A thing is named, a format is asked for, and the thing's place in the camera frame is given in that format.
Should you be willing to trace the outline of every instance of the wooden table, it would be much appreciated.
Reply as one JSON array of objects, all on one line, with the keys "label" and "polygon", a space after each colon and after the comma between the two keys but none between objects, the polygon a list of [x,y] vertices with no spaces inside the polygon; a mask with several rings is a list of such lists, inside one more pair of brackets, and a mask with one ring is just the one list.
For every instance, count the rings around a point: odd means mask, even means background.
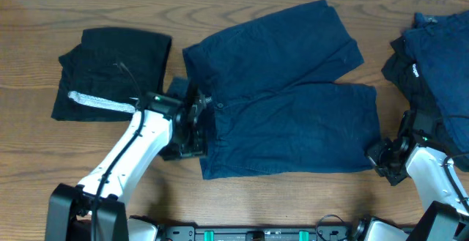
[{"label": "wooden table", "polygon": [[[80,43],[83,29],[124,26],[173,37],[165,88],[184,76],[182,49],[229,26],[315,0],[1,0],[0,240],[41,240],[48,198],[75,185],[102,159],[127,122],[57,122],[51,118],[61,66],[57,57]],[[449,15],[469,0],[328,0],[358,41],[365,64],[341,82],[376,86],[383,136],[395,136],[408,107],[380,69],[389,42],[414,12]],[[469,186],[469,174],[461,174]],[[197,159],[153,161],[128,215],[199,225],[315,224],[325,214],[352,221],[366,213],[416,223],[421,202],[411,179],[390,187],[373,171],[279,174],[203,181]]]}]

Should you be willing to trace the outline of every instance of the clothing pile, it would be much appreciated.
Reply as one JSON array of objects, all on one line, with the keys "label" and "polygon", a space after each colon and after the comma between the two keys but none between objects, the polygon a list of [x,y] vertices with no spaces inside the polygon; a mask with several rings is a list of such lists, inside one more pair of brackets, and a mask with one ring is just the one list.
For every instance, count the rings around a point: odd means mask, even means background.
[{"label": "clothing pile", "polygon": [[[469,121],[451,116],[469,108],[468,21],[469,13],[417,14],[416,27],[391,43],[396,53],[383,68],[414,109],[441,119],[435,132],[461,152],[469,150]],[[59,58],[52,117],[129,120],[139,93],[162,92],[170,47],[163,34],[85,30],[81,44]],[[372,167],[365,151],[380,140],[377,93],[334,83],[363,57],[326,0],[225,29],[183,56],[188,77],[209,101],[199,119],[207,134],[204,179]],[[175,81],[169,93],[183,97],[185,90]],[[469,170],[469,159],[459,163]]]},{"label": "clothing pile", "polygon": [[[413,110],[435,120],[433,136],[452,155],[469,152],[469,12],[451,16],[416,13],[415,25],[394,40],[396,53],[382,72]],[[469,171],[469,158],[454,159]]]}]

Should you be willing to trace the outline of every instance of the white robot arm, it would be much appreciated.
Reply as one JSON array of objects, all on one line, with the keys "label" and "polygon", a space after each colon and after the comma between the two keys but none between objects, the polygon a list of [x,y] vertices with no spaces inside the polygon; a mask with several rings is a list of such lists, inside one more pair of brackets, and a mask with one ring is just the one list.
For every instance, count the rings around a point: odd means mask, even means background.
[{"label": "white robot arm", "polygon": [[363,240],[469,240],[468,195],[446,147],[434,137],[432,117],[406,111],[398,139],[386,139],[368,150],[376,172],[391,185],[412,178],[426,214],[410,234],[379,218],[369,220]]},{"label": "white robot arm", "polygon": [[[171,141],[172,119],[165,119],[164,115],[154,111],[145,110],[144,113],[144,126],[140,135],[112,169],[100,197],[107,198],[114,195],[117,201],[127,205],[148,165]],[[83,185],[83,192],[96,195],[101,177],[137,131],[140,120],[141,112],[138,111],[133,115],[127,131],[106,158],[88,176],[80,180],[78,185]]]}]

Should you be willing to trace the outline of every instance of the folded black clothing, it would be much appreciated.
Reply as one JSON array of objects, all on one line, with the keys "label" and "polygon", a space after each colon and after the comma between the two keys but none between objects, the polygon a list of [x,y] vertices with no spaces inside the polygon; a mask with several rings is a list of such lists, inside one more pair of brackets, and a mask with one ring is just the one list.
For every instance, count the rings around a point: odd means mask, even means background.
[{"label": "folded black clothing", "polygon": [[204,179],[371,168],[380,139],[376,90],[333,84],[363,63],[333,7],[302,4],[216,33],[183,50],[211,102]]},{"label": "folded black clothing", "polygon": [[85,29],[81,44],[60,56],[62,78],[52,118],[125,121],[140,92],[162,92],[170,36],[136,29]]},{"label": "folded black clothing", "polygon": [[[462,154],[448,134],[443,122],[438,121],[442,118],[440,109],[437,107],[435,97],[422,76],[420,67],[417,66],[416,61],[405,53],[404,37],[391,42],[391,46],[395,53],[381,70],[384,77],[399,88],[409,101],[411,110],[424,111],[435,120],[434,133],[430,135],[446,145],[451,156]],[[469,171],[469,159],[466,157],[455,158],[454,163],[462,171]]]}]

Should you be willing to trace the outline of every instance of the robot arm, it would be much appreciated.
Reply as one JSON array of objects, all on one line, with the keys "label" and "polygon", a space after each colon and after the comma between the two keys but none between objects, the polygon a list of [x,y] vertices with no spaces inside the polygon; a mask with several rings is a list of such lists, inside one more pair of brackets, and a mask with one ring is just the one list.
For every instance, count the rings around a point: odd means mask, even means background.
[{"label": "robot arm", "polygon": [[[100,197],[106,198],[114,195],[117,197],[117,201],[127,205],[148,165],[171,141],[172,119],[165,119],[164,115],[150,110],[145,110],[144,113],[144,126],[140,132],[141,135],[130,145],[112,169]],[[140,120],[141,112],[136,112],[129,128],[111,152],[88,176],[80,180],[78,185],[83,186],[83,192],[93,196],[96,195],[101,177],[137,131]]]},{"label": "robot arm", "polygon": [[[156,225],[135,218],[127,221],[125,205],[156,155],[173,160],[206,154],[203,133],[196,126],[205,98],[190,85],[184,100],[149,93],[143,104],[143,123],[142,112],[136,112],[124,135],[89,175],[75,187],[60,184],[52,193],[45,240],[90,240],[91,225],[77,216],[91,213],[95,206],[96,240],[155,240]],[[106,182],[97,197],[103,178]]]},{"label": "robot arm", "polygon": [[370,147],[366,155],[375,171],[392,186],[406,177],[413,179],[425,215],[410,234],[379,218],[369,218],[362,240],[469,240],[469,206],[454,161],[435,138],[431,116],[406,111],[398,138]]}]

